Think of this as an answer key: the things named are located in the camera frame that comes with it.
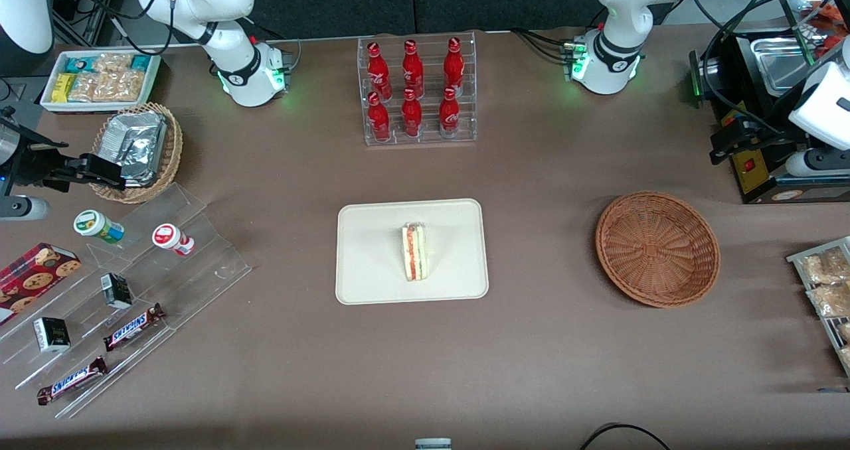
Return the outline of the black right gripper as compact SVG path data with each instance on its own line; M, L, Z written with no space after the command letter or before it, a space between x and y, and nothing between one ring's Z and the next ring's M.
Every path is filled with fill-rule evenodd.
M103 157L83 153L70 159L60 153L69 147L54 141L13 117L15 108L2 109L2 192L12 188L45 187L67 193L72 183L94 184L116 190L126 189L122 167Z

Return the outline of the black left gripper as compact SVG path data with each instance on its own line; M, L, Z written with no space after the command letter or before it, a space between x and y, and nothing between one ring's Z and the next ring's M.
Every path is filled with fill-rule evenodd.
M765 122L770 129L744 116L723 124L711 136L711 164L720 165L735 154L738 147L740 151L763 149L767 157L789 157L796 151L819 147L817 139L811 138L808 132L802 131L788 117L769 118Z

